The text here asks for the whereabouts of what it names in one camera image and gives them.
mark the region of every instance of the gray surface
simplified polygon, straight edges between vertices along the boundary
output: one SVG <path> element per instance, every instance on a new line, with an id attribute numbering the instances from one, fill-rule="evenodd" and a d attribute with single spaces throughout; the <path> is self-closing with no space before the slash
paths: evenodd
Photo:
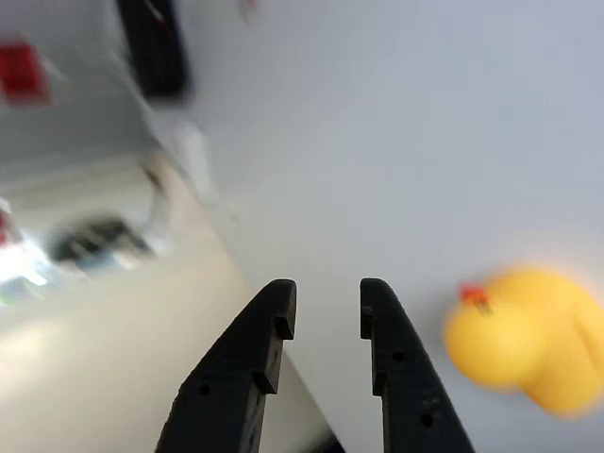
<path id="1" fill-rule="evenodd" d="M 182 2 L 246 276 L 299 286 L 290 352 L 348 453 L 378 452 L 361 277 L 392 283 L 478 452 L 601 452 L 604 413 L 556 420 L 451 365 L 461 280 L 519 261 L 604 276 L 604 6 L 577 2 Z"/>
<path id="2" fill-rule="evenodd" d="M 103 35 L 108 2 L 0 0 L 0 42 L 25 38 L 45 68 L 50 105 L 0 95 L 0 183 L 157 148 Z"/>

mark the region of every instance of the rubber duck's head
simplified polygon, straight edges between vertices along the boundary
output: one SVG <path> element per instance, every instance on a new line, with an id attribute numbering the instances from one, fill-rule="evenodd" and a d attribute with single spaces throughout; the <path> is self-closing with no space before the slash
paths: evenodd
<path id="1" fill-rule="evenodd" d="M 451 360 L 474 382 L 497 389 L 530 382 L 545 359 L 545 335 L 523 307 L 490 300 L 480 287 L 461 288 L 445 326 Z"/>

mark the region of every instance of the red object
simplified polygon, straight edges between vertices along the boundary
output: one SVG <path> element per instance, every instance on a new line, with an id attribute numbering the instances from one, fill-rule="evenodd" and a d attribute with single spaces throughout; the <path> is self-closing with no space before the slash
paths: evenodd
<path id="1" fill-rule="evenodd" d="M 48 101 L 38 55 L 25 42 L 0 45 L 0 83 L 10 104 Z"/>
<path id="2" fill-rule="evenodd" d="M 0 245 L 8 242 L 7 221 L 5 213 L 0 210 Z"/>
<path id="3" fill-rule="evenodd" d="M 478 300 L 483 300 L 486 302 L 487 294 L 484 292 L 484 289 L 478 285 L 462 285 L 460 288 L 460 297 L 461 302 L 473 304 Z"/>

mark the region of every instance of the rubber duck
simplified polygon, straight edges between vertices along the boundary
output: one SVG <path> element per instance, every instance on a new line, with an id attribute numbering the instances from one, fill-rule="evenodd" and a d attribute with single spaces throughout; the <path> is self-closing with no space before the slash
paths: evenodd
<path id="1" fill-rule="evenodd" d="M 521 389 L 546 411 L 572 418 L 604 390 L 604 310 L 578 283 L 519 269 L 461 288 L 445 324 L 446 350 L 469 379 Z"/>

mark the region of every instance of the white surface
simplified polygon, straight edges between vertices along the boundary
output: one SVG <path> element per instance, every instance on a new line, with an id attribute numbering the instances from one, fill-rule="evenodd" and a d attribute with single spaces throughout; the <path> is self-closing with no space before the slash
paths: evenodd
<path id="1" fill-rule="evenodd" d="M 210 231 L 148 267 L 0 316 L 0 426 L 10 453 L 154 451 L 177 390 L 252 295 Z M 262 453 L 325 421 L 289 361 Z"/>
<path id="2" fill-rule="evenodd" d="M 118 216 L 139 230 L 149 223 L 155 202 L 142 161 L 130 156 L 54 169 L 1 184 L 0 193 L 10 204 L 11 222 L 40 247 L 58 231 L 95 218 Z"/>
<path id="3" fill-rule="evenodd" d="M 477 451 L 601 451 L 604 414 L 483 392 L 440 328 L 458 282 L 499 266 L 604 275 L 602 3 L 263 0 L 249 25 L 234 1 L 181 6 L 232 213 L 215 225 L 256 284 L 297 280 L 292 358 L 344 449 L 381 448 L 358 299 L 380 276 Z"/>

